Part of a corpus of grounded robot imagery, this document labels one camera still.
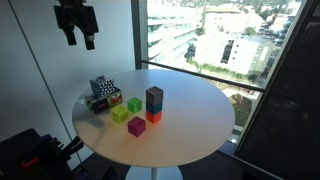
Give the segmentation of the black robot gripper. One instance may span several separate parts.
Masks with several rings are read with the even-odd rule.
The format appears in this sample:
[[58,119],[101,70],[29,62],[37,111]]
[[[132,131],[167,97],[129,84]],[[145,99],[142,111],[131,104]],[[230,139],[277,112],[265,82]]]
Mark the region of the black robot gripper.
[[86,0],[57,0],[59,5],[54,5],[54,12],[58,27],[63,29],[70,46],[76,45],[76,39],[72,30],[77,26],[84,36],[86,49],[93,50],[95,48],[92,35],[99,31],[95,11],[92,6],[85,6]]

